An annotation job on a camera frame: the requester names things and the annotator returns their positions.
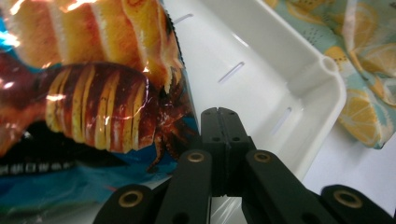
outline chip bag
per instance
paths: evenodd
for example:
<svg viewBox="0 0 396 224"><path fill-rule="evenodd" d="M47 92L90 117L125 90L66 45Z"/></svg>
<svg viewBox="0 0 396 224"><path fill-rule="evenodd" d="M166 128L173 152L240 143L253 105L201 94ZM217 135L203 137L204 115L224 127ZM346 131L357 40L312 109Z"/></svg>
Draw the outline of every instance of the chip bag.
<svg viewBox="0 0 396 224"><path fill-rule="evenodd" d="M0 9L2 223L50 219L172 173L197 126L162 2Z"/></svg>

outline white surface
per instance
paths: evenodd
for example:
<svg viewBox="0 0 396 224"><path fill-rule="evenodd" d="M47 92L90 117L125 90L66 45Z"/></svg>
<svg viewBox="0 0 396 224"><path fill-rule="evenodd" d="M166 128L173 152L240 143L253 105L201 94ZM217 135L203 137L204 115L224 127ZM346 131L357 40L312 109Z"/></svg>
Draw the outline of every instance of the white surface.
<svg viewBox="0 0 396 224"><path fill-rule="evenodd" d="M390 215L396 208L396 135L381 150L366 148L336 123L304 178L308 189L341 184L370 198Z"/></svg>
<svg viewBox="0 0 396 224"><path fill-rule="evenodd" d="M164 2L177 21L196 114L235 111L257 148L303 178L346 98L334 62L263 1Z"/></svg>

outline lemon slice print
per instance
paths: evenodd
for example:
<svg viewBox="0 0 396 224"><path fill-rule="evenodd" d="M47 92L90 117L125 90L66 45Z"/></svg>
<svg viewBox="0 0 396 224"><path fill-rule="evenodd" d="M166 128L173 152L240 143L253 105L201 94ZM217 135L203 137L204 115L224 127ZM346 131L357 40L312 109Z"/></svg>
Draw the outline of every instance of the lemon slice print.
<svg viewBox="0 0 396 224"><path fill-rule="evenodd" d="M347 91L346 105L339 121L368 147L375 146L380 139L375 109L371 105L368 94L364 91Z"/></svg>
<svg viewBox="0 0 396 224"><path fill-rule="evenodd" d="M361 66L367 72L396 77L396 43L369 50L361 56Z"/></svg>
<svg viewBox="0 0 396 224"><path fill-rule="evenodd" d="M326 0L295 0L286 1L288 12L299 20L314 24L324 24L322 18L311 12L320 5L328 4Z"/></svg>
<svg viewBox="0 0 396 224"><path fill-rule="evenodd" d="M271 8L275 8L278 2L278 0L262 0L262 1Z"/></svg>
<svg viewBox="0 0 396 224"><path fill-rule="evenodd" d="M338 71L347 73L354 70L344 50L338 46L332 46L324 51L324 55L332 58L338 66Z"/></svg>
<svg viewBox="0 0 396 224"><path fill-rule="evenodd" d="M356 6L356 11L346 14L343 34L346 46L356 53L362 51L373 37L378 25L376 11L362 2Z"/></svg>

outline black plastic part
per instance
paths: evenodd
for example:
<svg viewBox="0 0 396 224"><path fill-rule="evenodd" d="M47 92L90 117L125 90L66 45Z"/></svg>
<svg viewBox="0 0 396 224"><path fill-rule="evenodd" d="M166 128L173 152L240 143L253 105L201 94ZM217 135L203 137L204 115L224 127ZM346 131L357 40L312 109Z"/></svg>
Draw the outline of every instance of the black plastic part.
<svg viewBox="0 0 396 224"><path fill-rule="evenodd" d="M220 127L218 110L210 108L201 114L202 148L212 155L212 195L223 196L225 193L226 157L224 136Z"/></svg>
<svg viewBox="0 0 396 224"><path fill-rule="evenodd" d="M340 223L395 224L396 221L382 208L355 189L334 185L321 192L321 200Z"/></svg>
<svg viewBox="0 0 396 224"><path fill-rule="evenodd" d="M157 224L209 223L212 158L202 150L184 152L169 183Z"/></svg>
<svg viewBox="0 0 396 224"><path fill-rule="evenodd" d="M254 197L244 200L259 204L271 223L337 223L275 154L256 150L249 151L246 158L246 174Z"/></svg>
<svg viewBox="0 0 396 224"><path fill-rule="evenodd" d="M148 213L154 194L142 185L124 186L114 192L97 214L93 224L150 223Z"/></svg>
<svg viewBox="0 0 396 224"><path fill-rule="evenodd" d="M201 121L202 147L213 157L213 196L241 197L244 158L255 149L251 138L238 114L230 109L207 109Z"/></svg>
<svg viewBox="0 0 396 224"><path fill-rule="evenodd" d="M244 176L244 158L251 149L250 138L235 112L219 108L219 117L226 144L226 189L229 197L241 197L246 183Z"/></svg>

